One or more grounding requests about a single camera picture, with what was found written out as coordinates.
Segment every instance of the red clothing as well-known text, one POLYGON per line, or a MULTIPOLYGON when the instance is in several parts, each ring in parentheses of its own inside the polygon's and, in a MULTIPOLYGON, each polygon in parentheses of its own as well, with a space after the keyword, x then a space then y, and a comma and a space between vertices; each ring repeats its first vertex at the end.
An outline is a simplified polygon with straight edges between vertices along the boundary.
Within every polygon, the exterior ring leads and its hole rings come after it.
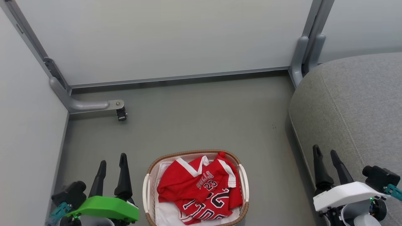
POLYGON ((158 185, 159 202, 174 202, 185 225, 232 214, 243 199, 237 171, 224 157, 221 152, 211 163, 206 156, 189 163, 174 161, 158 185))

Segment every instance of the gray fabric sofa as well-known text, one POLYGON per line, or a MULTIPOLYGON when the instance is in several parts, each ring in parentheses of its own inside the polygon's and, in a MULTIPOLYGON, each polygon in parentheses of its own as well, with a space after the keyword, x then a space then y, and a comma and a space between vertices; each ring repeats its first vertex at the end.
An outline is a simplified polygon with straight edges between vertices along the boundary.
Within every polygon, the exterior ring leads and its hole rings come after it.
MULTIPOLYGON (((339 185, 332 149, 355 181, 378 165, 402 176, 402 53, 363 55, 324 63, 310 71, 292 98, 289 115, 314 182, 312 147, 318 144, 329 175, 339 185)), ((402 202, 386 201, 383 226, 402 226, 402 202)))

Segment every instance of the brown woven rim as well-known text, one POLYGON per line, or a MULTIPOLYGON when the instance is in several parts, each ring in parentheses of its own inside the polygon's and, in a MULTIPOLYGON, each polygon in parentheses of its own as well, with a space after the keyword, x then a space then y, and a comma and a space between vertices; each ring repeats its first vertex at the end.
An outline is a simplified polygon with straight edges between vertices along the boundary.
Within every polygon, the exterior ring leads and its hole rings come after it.
MULTIPOLYGON (((219 153, 219 152, 224 152, 227 155, 229 155, 230 157, 232 157, 237 164, 241 164, 240 160, 231 152, 225 151, 225 150, 219 150, 219 149, 206 149, 206 150, 194 150, 194 151, 187 151, 187 152, 178 152, 178 153, 174 153, 174 154, 168 154, 168 155, 164 155, 160 158, 158 158, 157 160, 155 160, 151 166, 148 168, 147 173, 151 173, 152 169, 155 167, 155 165, 167 158, 171 158, 171 157, 178 157, 178 156, 183 156, 183 155, 189 155, 189 154, 206 154, 206 153, 219 153)), ((243 218, 246 216, 246 213, 248 211, 248 202, 246 202, 246 204, 244 205, 242 214, 234 221, 226 223, 226 224, 220 224, 217 226, 233 226, 238 224, 240 221, 243 220, 243 218)), ((154 221, 152 220, 151 216, 149 213, 146 213, 145 216, 147 217, 147 221, 151 226, 157 226, 154 221)))

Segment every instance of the white basket handle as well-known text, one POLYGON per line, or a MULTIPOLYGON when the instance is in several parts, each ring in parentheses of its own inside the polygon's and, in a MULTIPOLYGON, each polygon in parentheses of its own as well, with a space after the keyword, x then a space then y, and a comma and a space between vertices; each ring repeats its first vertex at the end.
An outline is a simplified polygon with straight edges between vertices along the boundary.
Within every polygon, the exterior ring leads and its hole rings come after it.
POLYGON ((248 202, 248 198, 250 196, 250 189, 248 187, 248 179, 247 179, 247 174, 244 169, 244 167, 239 164, 240 168, 240 182, 242 183, 242 190, 243 190, 243 198, 248 202))
POLYGON ((149 212, 150 210, 150 204, 148 200, 150 199, 150 174, 147 173, 147 175, 144 178, 144 183, 142 184, 142 204, 144 205, 144 210, 146 213, 149 212))

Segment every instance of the white partition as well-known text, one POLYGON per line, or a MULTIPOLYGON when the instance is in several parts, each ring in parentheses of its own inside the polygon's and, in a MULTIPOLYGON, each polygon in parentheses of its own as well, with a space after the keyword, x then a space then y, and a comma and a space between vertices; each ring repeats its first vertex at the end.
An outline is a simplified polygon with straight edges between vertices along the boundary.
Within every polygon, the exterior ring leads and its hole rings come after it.
POLYGON ((17 0, 69 85, 288 67, 312 0, 17 0))
POLYGON ((1 225, 42 226, 68 112, 1 8, 0 101, 1 225))
POLYGON ((402 51, 401 0, 335 0, 319 62, 402 51))

